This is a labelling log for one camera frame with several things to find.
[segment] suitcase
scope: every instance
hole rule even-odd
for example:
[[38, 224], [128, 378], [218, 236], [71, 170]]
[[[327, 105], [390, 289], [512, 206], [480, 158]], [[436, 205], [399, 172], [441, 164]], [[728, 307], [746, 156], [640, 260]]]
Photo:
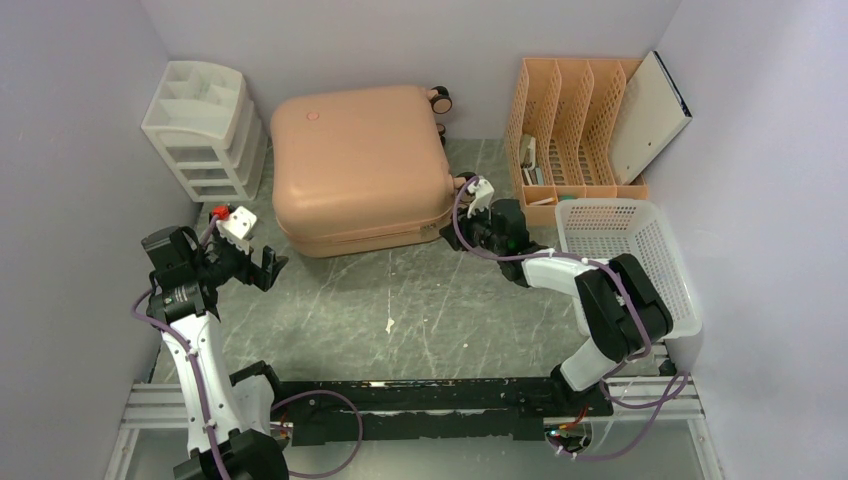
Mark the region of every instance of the suitcase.
[[329, 257], [435, 240], [455, 182], [434, 113], [444, 87], [310, 95], [271, 119], [273, 205], [292, 247]]

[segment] white laundry basket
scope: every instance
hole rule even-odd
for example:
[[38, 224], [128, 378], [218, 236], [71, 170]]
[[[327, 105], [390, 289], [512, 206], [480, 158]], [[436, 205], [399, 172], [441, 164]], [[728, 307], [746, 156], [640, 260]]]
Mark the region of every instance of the white laundry basket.
[[[654, 204], [624, 198], [565, 200], [556, 206], [556, 220], [563, 251], [589, 258], [630, 253], [639, 260], [674, 319], [665, 339], [690, 337], [701, 330], [677, 244]], [[588, 335], [585, 322], [578, 316], [580, 331]]]

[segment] gray tile floor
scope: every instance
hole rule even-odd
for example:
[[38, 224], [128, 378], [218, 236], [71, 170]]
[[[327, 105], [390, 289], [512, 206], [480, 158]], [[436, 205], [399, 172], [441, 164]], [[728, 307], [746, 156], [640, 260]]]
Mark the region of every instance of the gray tile floor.
[[[500, 196], [511, 194], [502, 141], [449, 140], [446, 153], [454, 174], [475, 171]], [[268, 244], [291, 261], [267, 293], [235, 280], [219, 289], [229, 371], [265, 360], [283, 380], [537, 376], [583, 343], [568, 297], [513, 285], [493, 262], [441, 240], [331, 259], [299, 255], [274, 221], [271, 160], [269, 152], [257, 198], [244, 205], [261, 222], [257, 254]], [[212, 207], [204, 205], [199, 228]], [[555, 228], [531, 235], [557, 246]], [[657, 370], [649, 359], [623, 374]], [[177, 381], [166, 350], [153, 381]]]

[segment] red object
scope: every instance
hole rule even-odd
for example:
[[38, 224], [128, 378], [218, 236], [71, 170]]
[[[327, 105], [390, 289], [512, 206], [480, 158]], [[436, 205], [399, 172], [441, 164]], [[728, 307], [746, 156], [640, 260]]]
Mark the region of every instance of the red object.
[[218, 215], [219, 220], [230, 218], [230, 209], [226, 205], [221, 205], [212, 209], [212, 215]]

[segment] white wall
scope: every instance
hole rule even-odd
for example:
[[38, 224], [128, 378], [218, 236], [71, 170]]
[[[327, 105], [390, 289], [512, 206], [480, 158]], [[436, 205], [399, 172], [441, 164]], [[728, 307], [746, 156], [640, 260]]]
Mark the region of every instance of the white wall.
[[643, 57], [680, 0], [142, 0], [168, 52], [240, 70], [263, 119], [289, 97], [443, 84], [449, 137], [503, 135], [522, 56]]
[[150, 370], [139, 242], [195, 213], [138, 127], [167, 60], [135, 0], [0, 3], [0, 478], [103, 478]]
[[693, 113], [648, 174], [705, 310], [728, 478], [848, 478], [848, 4], [684, 0], [659, 44]]

